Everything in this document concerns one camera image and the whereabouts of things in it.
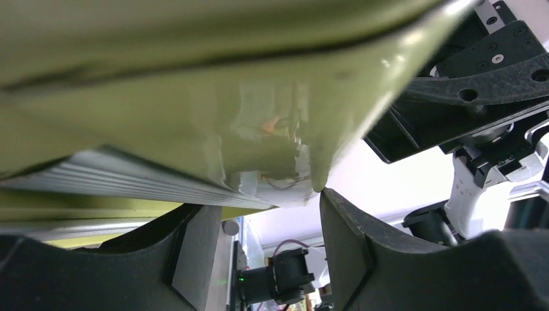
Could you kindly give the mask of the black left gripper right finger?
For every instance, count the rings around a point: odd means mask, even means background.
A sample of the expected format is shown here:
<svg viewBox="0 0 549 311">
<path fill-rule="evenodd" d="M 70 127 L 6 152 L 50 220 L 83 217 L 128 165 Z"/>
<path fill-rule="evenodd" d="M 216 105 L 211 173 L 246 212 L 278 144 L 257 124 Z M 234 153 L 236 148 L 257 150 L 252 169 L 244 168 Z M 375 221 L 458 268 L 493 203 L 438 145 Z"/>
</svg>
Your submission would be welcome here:
<svg viewBox="0 0 549 311">
<path fill-rule="evenodd" d="M 490 231 L 448 248 L 333 189 L 320 216 L 336 310 L 547 310 L 548 231 Z"/>
</svg>

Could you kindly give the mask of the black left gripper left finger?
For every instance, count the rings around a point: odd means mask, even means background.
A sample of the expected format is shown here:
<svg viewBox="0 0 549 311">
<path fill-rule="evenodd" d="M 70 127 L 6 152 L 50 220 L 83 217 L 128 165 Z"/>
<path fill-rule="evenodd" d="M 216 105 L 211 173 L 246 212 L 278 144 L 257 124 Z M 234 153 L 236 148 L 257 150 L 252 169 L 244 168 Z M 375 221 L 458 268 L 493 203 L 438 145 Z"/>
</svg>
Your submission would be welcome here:
<svg viewBox="0 0 549 311">
<path fill-rule="evenodd" d="M 221 208 L 182 205 L 99 248 L 1 237 L 2 310 L 204 310 Z"/>
</svg>

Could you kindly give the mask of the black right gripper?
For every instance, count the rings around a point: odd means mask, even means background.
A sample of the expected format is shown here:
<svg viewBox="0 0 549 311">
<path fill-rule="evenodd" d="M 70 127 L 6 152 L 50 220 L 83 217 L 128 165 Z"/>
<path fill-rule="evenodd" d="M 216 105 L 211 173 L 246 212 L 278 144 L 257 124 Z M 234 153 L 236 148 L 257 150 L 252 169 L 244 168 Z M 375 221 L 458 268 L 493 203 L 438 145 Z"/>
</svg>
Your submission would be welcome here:
<svg viewBox="0 0 549 311">
<path fill-rule="evenodd" d="M 510 3 L 472 13 L 363 137 L 383 162 L 548 109 L 547 51 Z"/>
</svg>

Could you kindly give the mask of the green metal drawer cabinet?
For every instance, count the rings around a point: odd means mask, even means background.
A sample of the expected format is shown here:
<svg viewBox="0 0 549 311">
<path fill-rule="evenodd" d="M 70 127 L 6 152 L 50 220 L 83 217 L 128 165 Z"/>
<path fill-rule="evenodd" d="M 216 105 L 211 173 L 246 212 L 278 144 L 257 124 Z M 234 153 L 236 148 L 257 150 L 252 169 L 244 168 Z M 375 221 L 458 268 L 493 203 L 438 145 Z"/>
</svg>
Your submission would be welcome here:
<svg viewBox="0 0 549 311">
<path fill-rule="evenodd" d="M 2 1 L 1 230 L 313 200 L 476 1 Z"/>
</svg>

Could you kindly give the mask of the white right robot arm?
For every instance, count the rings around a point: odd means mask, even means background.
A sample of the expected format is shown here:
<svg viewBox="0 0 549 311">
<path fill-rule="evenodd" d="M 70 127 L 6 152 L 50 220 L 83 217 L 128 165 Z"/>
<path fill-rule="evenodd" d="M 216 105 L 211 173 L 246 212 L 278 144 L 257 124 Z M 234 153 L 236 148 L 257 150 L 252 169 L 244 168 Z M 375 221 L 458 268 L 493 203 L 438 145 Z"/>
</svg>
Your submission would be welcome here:
<svg viewBox="0 0 549 311">
<path fill-rule="evenodd" d="M 512 201 L 548 191 L 548 2 L 479 1 L 364 139 L 386 163 L 451 155 L 449 198 L 403 219 L 414 236 L 501 230 Z"/>
</svg>

